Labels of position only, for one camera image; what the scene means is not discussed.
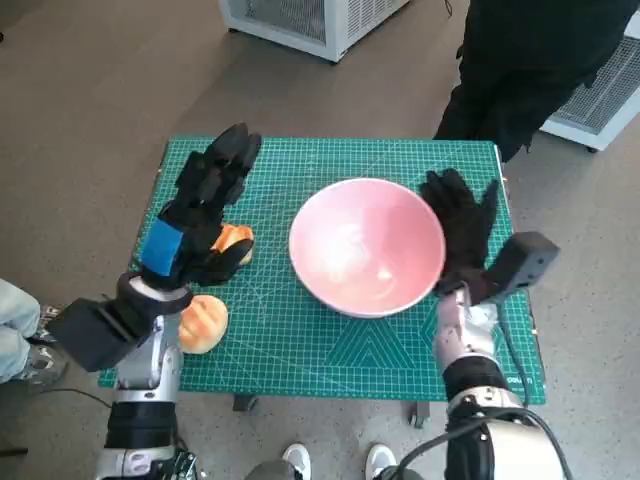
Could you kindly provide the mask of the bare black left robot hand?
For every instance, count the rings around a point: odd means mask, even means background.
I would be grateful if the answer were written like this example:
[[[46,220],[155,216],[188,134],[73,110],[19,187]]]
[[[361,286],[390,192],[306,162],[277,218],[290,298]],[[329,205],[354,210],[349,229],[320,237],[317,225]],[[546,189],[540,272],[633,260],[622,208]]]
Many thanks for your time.
[[[229,281],[250,239],[230,247],[214,244],[223,232],[224,208],[244,191],[262,145],[246,123],[236,123],[202,152],[193,151],[175,181],[177,192],[151,225],[140,255],[140,274],[148,285],[174,290],[189,283],[212,286]]]

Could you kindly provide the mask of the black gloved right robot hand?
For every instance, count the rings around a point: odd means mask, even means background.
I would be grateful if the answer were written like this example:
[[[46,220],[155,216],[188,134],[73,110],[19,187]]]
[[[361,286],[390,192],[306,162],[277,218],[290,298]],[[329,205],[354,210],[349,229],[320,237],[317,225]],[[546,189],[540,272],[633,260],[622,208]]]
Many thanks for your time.
[[[496,220],[499,181],[489,182],[482,198],[476,200],[457,170],[430,170],[419,190],[436,214],[445,238],[445,261],[436,292],[446,296],[466,286],[470,303],[482,303],[490,291],[485,262]]]

